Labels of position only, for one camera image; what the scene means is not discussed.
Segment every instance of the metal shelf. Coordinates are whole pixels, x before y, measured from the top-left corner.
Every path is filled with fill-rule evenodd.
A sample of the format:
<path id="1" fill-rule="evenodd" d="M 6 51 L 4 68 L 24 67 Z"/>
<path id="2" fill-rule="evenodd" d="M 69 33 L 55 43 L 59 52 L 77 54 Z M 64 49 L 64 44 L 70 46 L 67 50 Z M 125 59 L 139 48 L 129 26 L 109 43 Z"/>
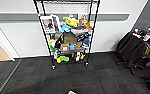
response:
<path id="1" fill-rule="evenodd" d="M 94 34 L 94 28 L 95 28 L 95 25 L 96 25 L 96 19 L 97 19 L 97 14 L 98 14 L 98 8 L 99 8 L 99 4 L 100 4 L 100 0 L 33 0 L 34 1 L 34 4 L 35 4 L 35 8 L 37 10 L 37 14 L 38 14 L 38 17 L 39 17 L 39 20 L 40 20 L 40 23 L 41 23 L 41 27 L 42 27 L 42 30 L 43 30 L 43 34 L 44 34 L 44 37 L 45 37 L 45 40 L 46 40 L 46 43 L 47 43 L 47 47 L 48 47 L 48 50 L 49 50 L 49 53 L 50 53 L 50 57 L 51 57 L 51 61 L 52 61 L 52 69 L 55 69 L 55 64 L 54 64 L 54 58 L 52 57 L 52 54 L 51 54 L 51 50 L 49 48 L 49 43 L 48 43 L 48 38 L 46 37 L 46 33 L 45 33 L 45 30 L 43 28 L 43 25 L 42 25 L 42 22 L 41 22 L 41 19 L 40 19 L 40 12 L 39 12 L 39 7 L 37 4 L 37 2 L 40 2 L 42 4 L 42 9 L 43 9 L 43 12 L 44 12 L 44 16 L 46 16 L 46 11 L 45 11 L 45 7 L 44 7 L 44 3 L 62 3 L 62 4 L 89 4 L 90 5 L 90 8 L 89 8 L 89 16 L 88 16 L 88 21 L 90 21 L 90 18 L 91 18 L 91 10 L 92 10 L 92 4 L 96 3 L 97 4 L 97 8 L 96 8 L 96 14 L 95 14 L 95 17 L 94 17 L 94 25 L 93 25 L 93 28 L 92 28 L 92 34 L 91 34 L 91 42 L 90 42 L 90 45 L 89 45 L 89 52 L 87 53 L 87 57 L 86 57 L 86 62 L 85 62 L 85 65 L 87 66 L 89 63 L 88 63 L 88 60 L 89 60 L 89 55 L 90 55 L 90 50 L 91 50 L 91 44 L 92 44 L 92 39 L 93 39 L 93 34 Z"/>

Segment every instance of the package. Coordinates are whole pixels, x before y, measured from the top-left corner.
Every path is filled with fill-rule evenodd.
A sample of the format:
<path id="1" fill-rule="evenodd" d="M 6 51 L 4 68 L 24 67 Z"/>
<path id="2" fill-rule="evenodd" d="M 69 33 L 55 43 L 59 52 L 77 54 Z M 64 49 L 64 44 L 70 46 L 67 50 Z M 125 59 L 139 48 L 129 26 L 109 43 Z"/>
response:
<path id="1" fill-rule="evenodd" d="M 69 44 L 61 44 L 60 50 L 61 51 L 69 51 Z"/>
<path id="2" fill-rule="evenodd" d="M 75 48 L 80 48 L 80 46 L 82 46 L 82 42 L 77 42 Z"/>
<path id="3" fill-rule="evenodd" d="M 63 33 L 63 43 L 65 44 L 76 44 L 77 38 L 76 35 L 72 32 L 64 32 Z"/>

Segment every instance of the toy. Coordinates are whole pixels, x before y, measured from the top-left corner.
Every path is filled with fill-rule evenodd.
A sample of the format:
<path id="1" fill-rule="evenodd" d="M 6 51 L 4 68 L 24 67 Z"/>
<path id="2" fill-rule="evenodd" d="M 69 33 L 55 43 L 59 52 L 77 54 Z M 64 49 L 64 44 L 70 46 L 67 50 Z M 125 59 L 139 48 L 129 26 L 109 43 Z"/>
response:
<path id="1" fill-rule="evenodd" d="M 66 61 L 66 62 L 69 61 L 69 57 L 66 57 L 66 56 L 60 56 L 59 59 L 61 61 Z"/>
<path id="2" fill-rule="evenodd" d="M 80 52 L 77 52 L 76 61 L 79 61 L 80 59 Z"/>
<path id="3" fill-rule="evenodd" d="M 90 22 L 86 23 L 86 28 L 92 30 L 92 27 L 90 26 Z"/>
<path id="4" fill-rule="evenodd" d="M 69 18 L 69 17 L 66 17 L 66 23 L 67 23 L 69 26 L 75 27 L 75 26 L 77 26 L 77 24 L 79 23 L 79 21 L 76 20 L 76 19 L 71 19 L 71 18 Z"/>
<path id="5" fill-rule="evenodd" d="M 57 62 L 60 64 L 62 61 L 59 58 L 57 58 Z"/>
<path id="6" fill-rule="evenodd" d="M 69 45 L 69 50 L 74 50 L 74 45 L 73 44 Z"/>
<path id="7" fill-rule="evenodd" d="M 89 46 L 90 45 L 90 40 L 88 38 L 84 39 L 83 44 Z"/>
<path id="8" fill-rule="evenodd" d="M 57 57 L 58 57 L 58 50 L 55 50 L 55 52 L 54 52 L 54 59 L 57 59 Z"/>
<path id="9" fill-rule="evenodd" d="M 68 25 L 63 25 L 60 32 L 70 32 L 70 27 Z"/>
<path id="10" fill-rule="evenodd" d="M 84 59 L 84 56 L 85 56 L 85 55 L 83 55 L 83 54 L 81 53 L 81 57 L 80 57 L 80 59 Z"/>
<path id="11" fill-rule="evenodd" d="M 52 51 L 57 50 L 57 48 L 53 47 L 52 45 L 49 45 L 49 48 L 50 48 Z"/>

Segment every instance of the black chair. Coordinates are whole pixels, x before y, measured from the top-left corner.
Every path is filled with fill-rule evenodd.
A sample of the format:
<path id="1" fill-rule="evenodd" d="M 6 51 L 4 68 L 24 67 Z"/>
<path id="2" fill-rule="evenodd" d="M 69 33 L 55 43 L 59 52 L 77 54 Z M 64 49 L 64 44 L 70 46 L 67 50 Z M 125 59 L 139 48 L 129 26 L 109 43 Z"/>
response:
<path id="1" fill-rule="evenodd" d="M 126 63 L 131 69 L 131 73 L 135 74 L 134 67 L 137 67 L 144 51 L 144 41 L 128 32 L 117 44 L 116 55 L 120 62 L 116 62 L 116 64 Z"/>

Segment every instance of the shelf post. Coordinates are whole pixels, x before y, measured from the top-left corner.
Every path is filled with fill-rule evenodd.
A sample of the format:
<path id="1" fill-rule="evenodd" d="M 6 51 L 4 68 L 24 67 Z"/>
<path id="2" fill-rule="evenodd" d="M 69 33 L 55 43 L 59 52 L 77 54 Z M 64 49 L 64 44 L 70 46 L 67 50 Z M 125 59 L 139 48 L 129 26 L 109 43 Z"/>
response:
<path id="1" fill-rule="evenodd" d="M 50 48 L 49 48 L 48 39 L 47 39 L 47 37 L 46 37 L 45 30 L 44 30 L 44 28 L 43 28 L 43 25 L 42 25 L 42 22 L 41 22 L 41 19 L 40 19 L 40 13 L 39 13 L 39 10 L 38 10 L 37 2 L 36 2 L 36 0 L 33 0 L 33 1 L 34 1 L 34 4 L 35 4 L 37 13 L 38 13 L 39 21 L 40 21 L 40 23 L 41 23 L 41 27 L 42 27 L 43 34 L 44 34 L 44 37 L 45 37 L 45 41 L 46 41 L 46 44 L 47 44 L 47 47 L 48 47 L 48 50 L 49 50 L 49 54 L 50 54 L 50 57 L 51 57 L 52 68 L 54 69 L 55 65 L 54 65 L 53 58 L 52 58 L 52 55 L 51 55 L 51 51 L 50 51 Z"/>
<path id="2" fill-rule="evenodd" d="M 91 35 L 91 42 L 90 42 L 89 52 L 88 52 L 88 56 L 87 56 L 87 63 L 88 63 L 88 60 L 89 60 L 89 55 L 90 55 L 90 50 L 91 50 L 91 44 L 92 44 L 92 40 L 93 40 L 93 35 L 94 35 L 94 30 L 95 30 L 95 24 L 96 24 L 96 20 L 97 20 L 97 14 L 98 14 L 99 5 L 100 5 L 100 0 L 97 3 L 97 10 L 96 10 L 95 18 L 94 18 L 94 26 L 92 28 L 93 31 L 92 31 L 92 35 Z"/>

